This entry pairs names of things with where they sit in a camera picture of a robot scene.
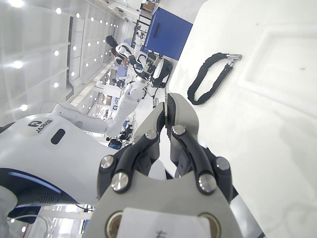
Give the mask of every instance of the black cable lock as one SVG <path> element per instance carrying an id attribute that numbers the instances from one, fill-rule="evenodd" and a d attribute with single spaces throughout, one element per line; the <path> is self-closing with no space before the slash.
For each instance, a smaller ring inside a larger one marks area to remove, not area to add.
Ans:
<path id="1" fill-rule="evenodd" d="M 212 88 L 210 89 L 209 92 L 204 93 L 197 101 L 195 101 L 194 97 L 195 97 L 195 93 L 198 89 L 198 87 L 200 86 L 200 84 L 202 83 L 203 79 L 205 78 L 208 69 L 216 62 L 218 62 L 219 60 L 222 59 L 230 59 L 229 63 L 227 63 L 223 69 L 223 71 L 220 73 L 220 75 L 218 76 L 218 78 L 216 79 L 216 81 L 214 82 L 214 84 L 212 85 Z M 230 54 L 223 54 L 223 53 L 216 53 L 213 54 L 211 57 L 209 57 L 204 63 L 203 65 L 200 67 L 198 75 L 196 77 L 196 79 L 194 80 L 194 82 L 192 83 L 191 86 L 189 86 L 188 91 L 187 91 L 187 95 L 188 95 L 188 100 L 190 100 L 190 102 L 193 105 L 200 105 L 205 103 L 209 98 L 211 98 L 211 96 L 215 93 L 215 91 L 217 90 L 217 88 L 220 86 L 221 82 L 223 81 L 223 79 L 228 75 L 228 73 L 232 70 L 233 66 L 233 62 L 235 60 L 241 60 L 242 59 L 242 55 L 230 55 Z"/>

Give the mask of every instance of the desk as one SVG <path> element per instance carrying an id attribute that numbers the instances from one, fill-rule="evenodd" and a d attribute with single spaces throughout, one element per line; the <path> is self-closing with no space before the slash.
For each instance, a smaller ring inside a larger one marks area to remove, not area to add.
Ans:
<path id="1" fill-rule="evenodd" d="M 243 55 L 193 108 L 199 139 L 230 161 L 234 186 L 268 238 L 317 237 L 316 8 L 317 0 L 207 1 L 169 84 L 187 99 L 205 59 Z M 224 65 L 209 70 L 196 97 Z"/>

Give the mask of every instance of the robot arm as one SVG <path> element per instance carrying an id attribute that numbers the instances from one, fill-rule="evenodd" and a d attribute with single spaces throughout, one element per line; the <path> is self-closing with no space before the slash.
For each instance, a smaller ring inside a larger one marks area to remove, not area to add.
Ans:
<path id="1" fill-rule="evenodd" d="M 155 71 L 159 61 L 160 59 L 156 59 L 153 53 L 148 54 L 146 65 L 140 76 L 136 77 L 136 81 L 127 85 L 119 99 L 118 109 L 106 120 L 85 115 L 69 103 L 57 104 L 52 114 L 67 119 L 84 131 L 104 133 L 109 137 L 115 137 L 120 133 L 126 118 L 136 109 L 144 96 L 144 87 L 148 85 L 148 80 Z"/>

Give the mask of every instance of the metal screw cap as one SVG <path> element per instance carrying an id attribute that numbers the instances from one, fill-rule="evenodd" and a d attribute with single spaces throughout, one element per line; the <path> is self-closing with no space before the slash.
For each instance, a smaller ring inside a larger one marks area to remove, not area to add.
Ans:
<path id="1" fill-rule="evenodd" d="M 185 127 L 178 124 L 178 125 L 175 125 L 173 126 L 173 132 L 176 134 L 176 135 L 182 135 L 185 133 Z"/>
<path id="2" fill-rule="evenodd" d="M 228 160 L 226 158 L 223 158 L 223 157 L 218 157 L 216 159 L 216 165 L 222 171 L 226 171 L 230 168 L 230 164 L 229 164 Z"/>
<path id="3" fill-rule="evenodd" d="M 133 139 L 133 142 L 132 142 L 132 145 L 135 145 L 135 143 L 141 138 L 140 135 L 136 136 L 134 139 Z"/>
<path id="4" fill-rule="evenodd" d="M 116 173 L 111 181 L 111 188 L 114 191 L 121 191 L 127 187 L 129 182 L 129 176 L 123 172 Z"/>
<path id="5" fill-rule="evenodd" d="M 103 169 L 109 168 L 113 164 L 114 158 L 112 155 L 107 155 L 102 158 L 100 162 L 100 167 Z"/>
<path id="6" fill-rule="evenodd" d="M 149 140 L 154 140 L 156 138 L 157 132 L 154 130 L 149 130 L 146 132 L 145 137 Z"/>
<path id="7" fill-rule="evenodd" d="M 212 193 L 217 188 L 217 182 L 211 174 L 202 174 L 198 178 L 200 188 L 206 193 Z"/>

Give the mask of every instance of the jarvis logo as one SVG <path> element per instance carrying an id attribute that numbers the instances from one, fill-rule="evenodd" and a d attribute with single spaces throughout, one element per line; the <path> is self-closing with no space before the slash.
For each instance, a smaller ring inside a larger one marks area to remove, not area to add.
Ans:
<path id="1" fill-rule="evenodd" d="M 39 121 L 34 120 L 28 124 L 28 126 L 36 127 L 36 132 L 39 134 L 46 126 L 48 126 L 53 120 Z"/>
<path id="2" fill-rule="evenodd" d="M 38 127 L 38 124 L 41 124 L 41 123 L 42 123 L 41 121 L 34 120 L 34 121 L 30 122 L 30 123 L 28 124 L 28 126 Z"/>

